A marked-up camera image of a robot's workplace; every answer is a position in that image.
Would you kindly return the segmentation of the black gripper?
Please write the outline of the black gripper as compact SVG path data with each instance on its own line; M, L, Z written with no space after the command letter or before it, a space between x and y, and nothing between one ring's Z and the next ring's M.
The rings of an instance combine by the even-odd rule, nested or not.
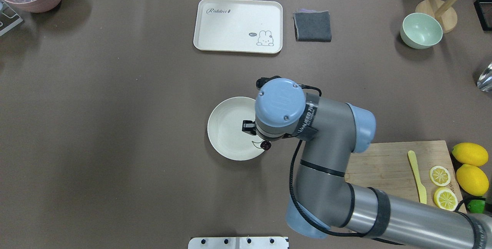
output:
M273 142L281 139L285 132L277 128L256 128L254 121L243 121L241 131L247 134L256 134L262 140Z

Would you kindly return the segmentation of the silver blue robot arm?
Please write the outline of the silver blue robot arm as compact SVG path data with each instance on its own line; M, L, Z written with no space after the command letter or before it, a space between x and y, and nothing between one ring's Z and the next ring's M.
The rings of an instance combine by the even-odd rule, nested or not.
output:
M297 138L289 169L285 220L297 233L365 238L422 249L490 249L491 217L391 196L346 181L352 153L376 133L372 112L306 93L312 86L278 76L256 82L255 119L242 131L265 143Z

